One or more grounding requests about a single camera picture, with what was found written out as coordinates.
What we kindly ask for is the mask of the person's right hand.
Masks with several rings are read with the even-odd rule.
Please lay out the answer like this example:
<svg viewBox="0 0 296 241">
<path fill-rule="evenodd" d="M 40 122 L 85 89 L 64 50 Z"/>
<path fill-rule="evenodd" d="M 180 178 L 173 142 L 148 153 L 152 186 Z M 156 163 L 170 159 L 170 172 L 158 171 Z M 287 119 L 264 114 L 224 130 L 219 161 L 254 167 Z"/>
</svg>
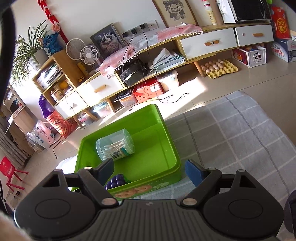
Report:
<svg viewBox="0 0 296 241">
<path fill-rule="evenodd" d="M 28 234 L 16 227 L 13 221 L 1 211 L 0 215 L 0 241 L 31 241 Z"/>
</svg>

